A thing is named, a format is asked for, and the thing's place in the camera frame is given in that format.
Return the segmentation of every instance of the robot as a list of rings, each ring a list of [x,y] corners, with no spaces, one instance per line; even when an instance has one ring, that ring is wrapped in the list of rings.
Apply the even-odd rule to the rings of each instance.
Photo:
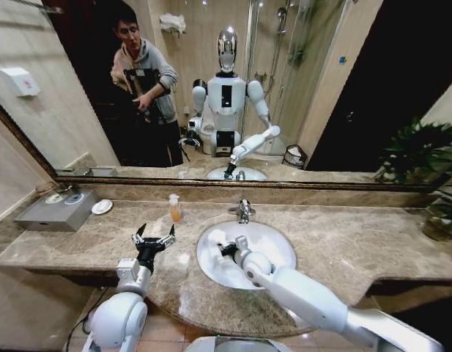
[[[143,302],[154,270],[154,257],[175,242],[174,228],[164,238],[142,238],[146,225],[132,236],[137,259],[119,261],[116,272],[120,293],[101,304],[89,321],[91,332],[84,352],[119,349],[131,352],[141,336],[147,316]],[[233,260],[256,286],[264,287],[281,306],[293,311],[315,329],[334,331],[377,352],[442,352],[438,341],[376,309],[354,309],[341,302],[327,287],[288,267],[276,268],[260,252],[248,248],[247,238],[217,243],[223,258]],[[285,345],[263,339],[200,337],[189,352],[283,351]]]
[[[187,137],[181,143],[199,146],[199,131],[203,123],[202,113],[204,102],[208,96],[215,131],[211,134],[212,157],[230,157],[224,179],[231,180],[232,172],[237,164],[247,154],[260,148],[267,140],[273,139],[281,132],[277,125],[273,125],[266,102],[262,85],[258,81],[246,84],[235,72],[234,63],[237,55],[237,34],[229,26],[219,33],[218,56],[221,71],[211,78],[207,84],[197,79],[193,83],[193,109],[196,116],[188,122]],[[240,143],[239,119],[245,105],[245,96],[255,107],[259,119],[266,126],[261,134],[256,134]]]
[[[116,266],[119,292],[103,302],[89,319],[90,333],[83,352],[136,350],[147,317],[144,299],[154,272],[154,257],[175,242],[174,225],[163,238],[142,238],[146,224],[131,236],[138,257],[124,258]]]

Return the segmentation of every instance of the marble countertop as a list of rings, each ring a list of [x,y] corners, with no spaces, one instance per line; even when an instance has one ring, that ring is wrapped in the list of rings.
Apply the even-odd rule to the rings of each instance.
[[[184,203],[176,243],[155,258],[148,297],[188,323],[221,334],[281,337],[308,327],[263,290],[220,286],[200,269],[196,244],[206,228],[233,221],[230,204]],[[297,270],[355,305],[382,278],[452,281],[452,242],[421,231],[422,216],[400,208],[254,205],[253,221],[280,230],[293,245]],[[0,266],[55,271],[112,271],[121,257],[137,255],[130,235],[144,222],[145,235],[166,235],[167,202],[115,201],[90,216],[77,232],[25,231],[0,254]]]
[[[228,163],[229,158],[211,158],[207,156],[207,158],[192,159],[191,163],[185,160],[182,165],[168,168],[118,166],[116,171],[118,177],[204,180],[209,172],[219,167],[226,167]],[[258,159],[245,159],[240,162],[239,166],[246,166],[263,172],[267,176],[268,181],[375,183],[373,172],[305,171],[276,162]]]

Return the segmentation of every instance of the stainless steel tissue box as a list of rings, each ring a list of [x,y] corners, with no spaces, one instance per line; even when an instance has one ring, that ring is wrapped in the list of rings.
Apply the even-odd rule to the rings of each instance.
[[[91,214],[92,206],[99,201],[95,191],[79,193],[83,197],[74,204],[67,204],[75,199],[74,195],[53,204],[45,202],[47,197],[40,198],[14,221],[31,231],[77,231]]]

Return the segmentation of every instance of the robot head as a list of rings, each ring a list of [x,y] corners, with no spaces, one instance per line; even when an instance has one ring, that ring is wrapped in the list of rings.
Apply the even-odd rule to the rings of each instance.
[[[235,56],[237,55],[237,34],[229,26],[219,33],[218,37],[218,56],[221,71],[230,73],[234,69]]]

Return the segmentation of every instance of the dark door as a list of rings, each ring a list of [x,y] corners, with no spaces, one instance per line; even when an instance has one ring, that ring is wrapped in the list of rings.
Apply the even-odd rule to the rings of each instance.
[[[377,171],[451,83],[452,1],[384,0],[307,170]]]
[[[121,0],[43,0],[61,7],[51,21],[79,81],[123,166],[143,166],[136,110],[131,97],[113,85],[110,71],[120,41],[111,29],[111,17]]]

